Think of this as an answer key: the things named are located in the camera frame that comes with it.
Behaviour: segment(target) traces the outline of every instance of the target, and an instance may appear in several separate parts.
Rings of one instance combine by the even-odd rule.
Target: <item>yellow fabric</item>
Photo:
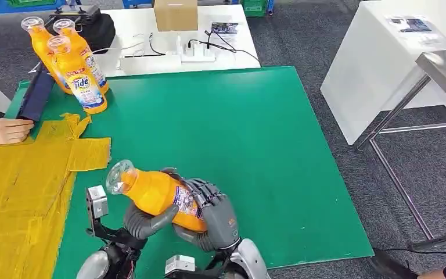
[[[110,138],[78,139],[91,118],[45,121],[35,141],[0,145],[0,278],[51,278],[75,172],[105,168]]]

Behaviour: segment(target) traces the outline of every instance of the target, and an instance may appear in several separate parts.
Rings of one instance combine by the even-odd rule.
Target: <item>floor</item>
[[[91,1],[121,8],[119,0]],[[372,246],[405,248],[423,240],[421,230],[373,150],[358,152],[347,145],[319,90],[357,6],[358,0],[278,0],[273,16],[249,19],[249,25],[264,66],[296,67]],[[28,37],[19,26],[24,16],[0,16],[0,89],[9,97],[19,80],[30,78],[27,71],[38,61],[31,58]],[[393,126],[442,121],[446,108],[436,106],[404,110]],[[446,130],[382,135],[378,143],[434,234],[446,233]],[[392,255],[417,272],[446,265],[446,255]],[[381,278],[365,259],[285,267],[270,274],[289,279]]]

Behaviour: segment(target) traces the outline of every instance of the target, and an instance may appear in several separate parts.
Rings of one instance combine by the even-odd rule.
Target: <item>clear bottle cap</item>
[[[21,21],[21,27],[28,32],[44,28],[44,20],[38,16],[29,16]]]
[[[131,185],[122,180],[125,175],[134,176],[134,178],[136,176],[136,169],[129,160],[121,160],[110,169],[105,186],[111,194],[122,194],[131,187]]]
[[[47,46],[54,53],[66,53],[71,50],[71,41],[66,36],[54,36],[47,41]]]
[[[64,35],[65,30],[75,31],[76,24],[74,24],[74,21],[70,19],[59,19],[58,21],[54,22],[54,25],[52,27],[55,32],[57,32],[60,35]]]

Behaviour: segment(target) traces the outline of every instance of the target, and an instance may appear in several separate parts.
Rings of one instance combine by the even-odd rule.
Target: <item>orange detergent bottle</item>
[[[74,21],[70,19],[60,19],[54,22],[53,25],[54,31],[56,31],[59,35],[69,38],[71,41],[71,51],[78,53],[86,61],[89,70],[95,76],[96,84],[100,88],[100,92],[104,95],[109,89],[109,83],[96,63],[88,43],[76,32],[75,28],[76,26]]]
[[[47,42],[55,53],[55,66],[66,79],[67,85],[87,113],[99,113],[107,108],[107,99],[96,85],[93,74],[83,58],[71,51],[71,42],[65,36],[55,36]]]
[[[162,213],[172,204],[178,205],[173,223],[193,231],[206,230],[201,208],[189,190],[166,173],[138,170],[131,161],[122,160],[110,170],[106,186],[114,195],[128,196],[140,210],[151,215]]]
[[[66,80],[53,65],[54,53],[47,47],[47,41],[52,38],[52,35],[45,29],[44,20],[37,16],[30,16],[21,21],[21,27],[30,34],[33,50],[49,70],[60,89],[65,93],[72,94]]]

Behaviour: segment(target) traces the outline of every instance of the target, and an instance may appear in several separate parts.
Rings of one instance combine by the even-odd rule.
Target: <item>black shoe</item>
[[[418,274],[396,262],[386,252],[374,248],[375,256],[367,259],[368,263],[378,272],[389,279],[417,279]]]

